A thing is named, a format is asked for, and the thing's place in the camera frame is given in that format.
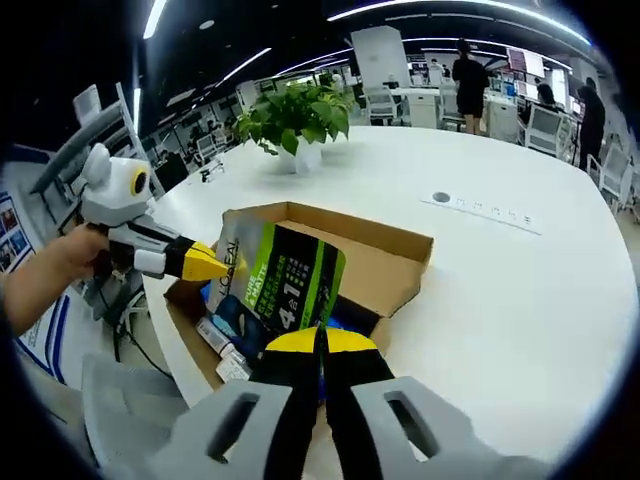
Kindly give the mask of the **person's left hand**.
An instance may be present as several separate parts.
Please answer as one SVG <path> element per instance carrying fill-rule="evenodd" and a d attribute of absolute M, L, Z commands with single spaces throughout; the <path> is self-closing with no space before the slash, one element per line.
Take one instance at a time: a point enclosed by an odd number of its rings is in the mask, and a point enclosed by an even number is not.
<path fill-rule="evenodd" d="M 88 276 L 93 262 L 108 249 L 107 236 L 89 224 L 77 226 L 46 248 L 52 272 L 68 282 Z"/>

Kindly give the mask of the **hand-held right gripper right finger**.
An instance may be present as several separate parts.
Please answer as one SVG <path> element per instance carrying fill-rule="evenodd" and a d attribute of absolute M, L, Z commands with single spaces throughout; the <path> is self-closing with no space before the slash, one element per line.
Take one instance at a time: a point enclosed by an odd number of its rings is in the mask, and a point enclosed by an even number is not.
<path fill-rule="evenodd" d="M 412 377 L 396 377 L 375 343 L 328 328 L 326 413 L 346 479 L 496 479 L 500 456 L 469 418 Z"/>

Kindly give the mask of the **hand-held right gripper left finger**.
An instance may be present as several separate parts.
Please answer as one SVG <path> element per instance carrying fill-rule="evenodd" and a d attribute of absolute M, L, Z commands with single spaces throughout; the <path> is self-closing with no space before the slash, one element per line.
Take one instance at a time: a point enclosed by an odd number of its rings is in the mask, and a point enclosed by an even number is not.
<path fill-rule="evenodd" d="M 299 479 L 316 424 L 317 327 L 276 338 L 247 380 L 180 416 L 162 450 L 165 479 Z"/>

